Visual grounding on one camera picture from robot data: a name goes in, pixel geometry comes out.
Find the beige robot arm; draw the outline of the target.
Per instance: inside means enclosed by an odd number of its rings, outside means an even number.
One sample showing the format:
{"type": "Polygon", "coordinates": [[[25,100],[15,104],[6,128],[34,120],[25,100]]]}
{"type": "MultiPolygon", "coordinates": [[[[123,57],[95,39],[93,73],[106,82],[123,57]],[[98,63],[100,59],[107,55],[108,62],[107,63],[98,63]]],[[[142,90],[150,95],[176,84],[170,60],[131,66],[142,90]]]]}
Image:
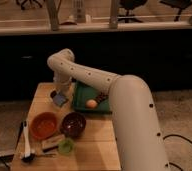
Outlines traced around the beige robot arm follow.
{"type": "Polygon", "coordinates": [[[74,62],[63,49],[47,59],[58,91],[72,79],[108,95],[121,171],[171,171],[148,85],[135,75],[119,75],[74,62]]]}

